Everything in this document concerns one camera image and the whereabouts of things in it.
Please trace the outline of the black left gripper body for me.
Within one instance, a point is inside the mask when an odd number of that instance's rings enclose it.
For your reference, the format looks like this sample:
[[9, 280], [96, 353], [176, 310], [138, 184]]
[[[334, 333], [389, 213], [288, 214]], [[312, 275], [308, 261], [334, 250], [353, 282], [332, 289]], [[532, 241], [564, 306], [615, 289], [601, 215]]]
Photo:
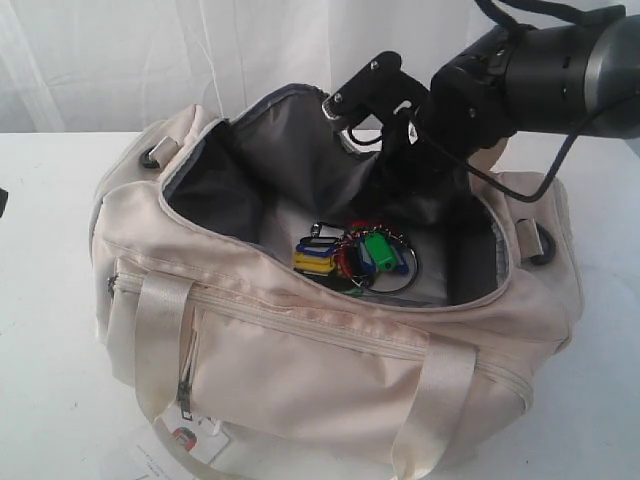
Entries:
[[8, 198], [9, 193], [4, 189], [0, 189], [0, 217], [4, 215], [8, 203]]

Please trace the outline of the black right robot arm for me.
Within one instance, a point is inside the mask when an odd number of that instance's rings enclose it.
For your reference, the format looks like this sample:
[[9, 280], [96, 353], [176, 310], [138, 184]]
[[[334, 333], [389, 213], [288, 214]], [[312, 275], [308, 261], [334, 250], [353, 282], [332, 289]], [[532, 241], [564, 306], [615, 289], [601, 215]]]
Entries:
[[548, 1], [518, 8], [559, 20], [539, 28], [517, 21], [504, 2], [483, 1], [494, 25], [428, 84], [384, 51], [343, 88], [362, 117], [381, 123], [381, 150], [352, 204], [357, 211], [420, 210], [439, 222], [472, 198], [487, 169], [471, 159], [520, 132], [561, 134], [564, 142], [540, 183], [519, 191], [531, 203], [547, 191], [581, 136], [639, 135], [639, 19], [622, 5], [585, 11]]

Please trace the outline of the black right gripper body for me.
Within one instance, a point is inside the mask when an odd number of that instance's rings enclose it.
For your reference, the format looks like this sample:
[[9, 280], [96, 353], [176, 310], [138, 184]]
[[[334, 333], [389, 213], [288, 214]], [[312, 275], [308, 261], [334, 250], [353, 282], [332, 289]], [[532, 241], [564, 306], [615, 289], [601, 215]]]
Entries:
[[364, 212], [420, 225], [446, 223], [471, 204], [467, 170], [422, 135], [401, 109], [382, 129], [382, 148], [364, 182]]

